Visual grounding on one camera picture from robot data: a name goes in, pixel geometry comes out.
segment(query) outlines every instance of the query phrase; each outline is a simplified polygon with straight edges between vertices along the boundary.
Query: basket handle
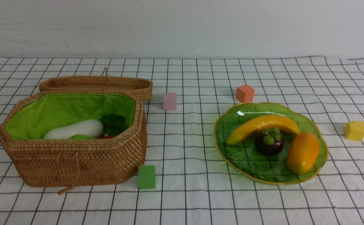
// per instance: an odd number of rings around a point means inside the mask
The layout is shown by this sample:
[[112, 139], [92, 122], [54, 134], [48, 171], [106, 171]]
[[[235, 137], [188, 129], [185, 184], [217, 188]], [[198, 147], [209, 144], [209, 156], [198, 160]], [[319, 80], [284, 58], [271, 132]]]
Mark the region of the basket handle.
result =
[[77, 171], [75, 181], [73, 182], [73, 184], [71, 186], [66, 187], [66, 188], [62, 189], [61, 191], [59, 191], [58, 192], [59, 195], [62, 195], [64, 193], [67, 193], [68, 191], [71, 191], [72, 189], [74, 189], [75, 185], [76, 185], [76, 182], [79, 179], [80, 170], [79, 170], [79, 161], [78, 161], [78, 153], [77, 152], [75, 153], [75, 157], [76, 157], [76, 171]]
[[103, 72], [102, 72], [102, 75], [101, 75], [101, 76], [103, 76], [103, 74], [104, 74], [104, 73], [106, 73], [106, 74], [105, 74], [105, 76], [106, 76], [106, 77], [108, 77], [107, 67], [105, 67], [105, 68], [104, 68], [104, 70], [103, 70]]

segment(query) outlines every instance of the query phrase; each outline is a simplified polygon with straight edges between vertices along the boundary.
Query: green cube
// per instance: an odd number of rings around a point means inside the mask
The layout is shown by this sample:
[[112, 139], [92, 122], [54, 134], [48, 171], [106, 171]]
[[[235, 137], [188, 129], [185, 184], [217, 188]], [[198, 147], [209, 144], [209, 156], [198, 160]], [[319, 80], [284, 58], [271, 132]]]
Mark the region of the green cube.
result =
[[156, 167], [155, 165], [139, 166], [139, 189], [156, 188]]

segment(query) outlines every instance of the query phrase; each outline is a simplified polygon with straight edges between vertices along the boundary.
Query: mango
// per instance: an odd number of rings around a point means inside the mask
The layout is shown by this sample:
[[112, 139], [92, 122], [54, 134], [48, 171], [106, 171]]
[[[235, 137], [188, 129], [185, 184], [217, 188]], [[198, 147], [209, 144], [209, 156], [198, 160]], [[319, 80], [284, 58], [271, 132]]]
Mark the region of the mango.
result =
[[314, 166], [319, 153], [317, 137], [310, 132], [303, 132], [293, 139], [286, 164], [293, 173], [305, 174]]

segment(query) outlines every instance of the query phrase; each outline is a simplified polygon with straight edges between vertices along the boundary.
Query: woven rattan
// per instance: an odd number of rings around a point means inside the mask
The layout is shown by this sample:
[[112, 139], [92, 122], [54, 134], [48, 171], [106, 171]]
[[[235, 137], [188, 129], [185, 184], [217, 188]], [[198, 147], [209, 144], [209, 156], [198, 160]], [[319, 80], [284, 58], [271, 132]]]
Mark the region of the woven rattan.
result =
[[24, 106], [50, 93], [97, 93], [96, 91], [43, 91], [19, 101], [0, 127], [0, 142], [23, 181], [31, 187], [68, 187], [119, 184], [144, 164], [147, 130], [141, 101], [135, 101], [134, 121], [114, 138], [96, 140], [16, 140], [5, 130], [8, 121]]
[[40, 91], [95, 91], [96, 93], [124, 91], [139, 101], [152, 98], [153, 82], [133, 77], [112, 77], [107, 68], [101, 76], [56, 77], [39, 84]]

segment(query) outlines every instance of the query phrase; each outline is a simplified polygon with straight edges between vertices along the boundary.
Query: plate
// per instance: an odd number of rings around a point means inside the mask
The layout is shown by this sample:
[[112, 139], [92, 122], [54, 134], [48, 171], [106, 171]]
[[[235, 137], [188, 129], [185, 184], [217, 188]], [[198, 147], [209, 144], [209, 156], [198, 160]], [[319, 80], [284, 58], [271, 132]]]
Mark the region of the plate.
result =
[[[293, 174], [286, 165], [286, 157], [295, 135], [282, 133], [285, 144], [282, 152], [276, 156], [261, 155], [255, 148], [255, 135], [245, 142], [228, 146], [229, 134], [241, 124], [262, 115], [278, 114], [296, 122], [301, 132], [313, 133], [320, 144], [320, 153], [313, 168], [306, 174]], [[272, 185], [291, 185], [305, 182], [318, 174], [328, 159], [328, 146], [321, 133], [309, 118], [291, 111], [281, 104], [272, 102], [241, 103], [230, 108], [218, 117], [214, 124], [215, 146], [224, 160], [241, 174], [255, 181]]]

